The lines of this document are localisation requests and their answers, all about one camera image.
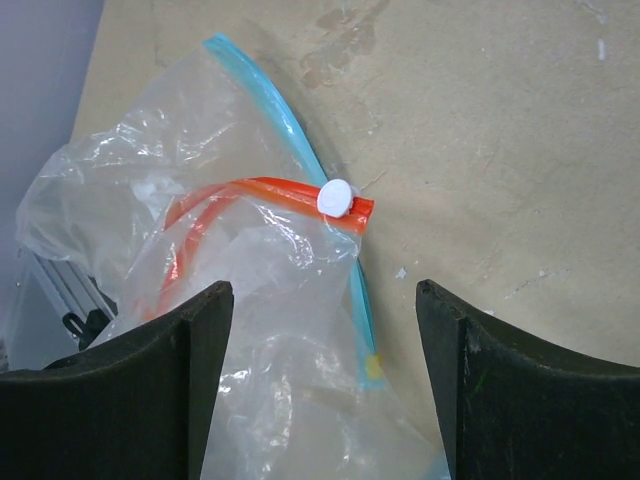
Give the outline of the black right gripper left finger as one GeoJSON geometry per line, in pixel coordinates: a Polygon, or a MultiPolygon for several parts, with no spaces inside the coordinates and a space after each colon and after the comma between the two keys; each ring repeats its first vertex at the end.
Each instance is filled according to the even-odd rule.
{"type": "Polygon", "coordinates": [[[234,306],[216,282],[41,370],[1,377],[5,479],[196,479],[234,306]]]}

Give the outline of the clear orange-zipper bag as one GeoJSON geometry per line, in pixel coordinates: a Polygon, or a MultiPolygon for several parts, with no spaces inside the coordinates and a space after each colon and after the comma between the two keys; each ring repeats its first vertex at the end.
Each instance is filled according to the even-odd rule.
{"type": "Polygon", "coordinates": [[[54,153],[18,240],[94,278],[108,341],[225,280],[233,320],[206,479],[444,479],[385,377],[361,387],[349,278],[369,211],[313,185],[257,101],[202,45],[108,131],[54,153]]]}

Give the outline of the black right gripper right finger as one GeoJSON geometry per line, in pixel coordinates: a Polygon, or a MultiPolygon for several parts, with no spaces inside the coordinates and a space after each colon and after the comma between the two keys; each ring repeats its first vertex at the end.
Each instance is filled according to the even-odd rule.
{"type": "Polygon", "coordinates": [[[452,478],[638,477],[637,368],[550,343],[431,280],[416,313],[452,478]]]}

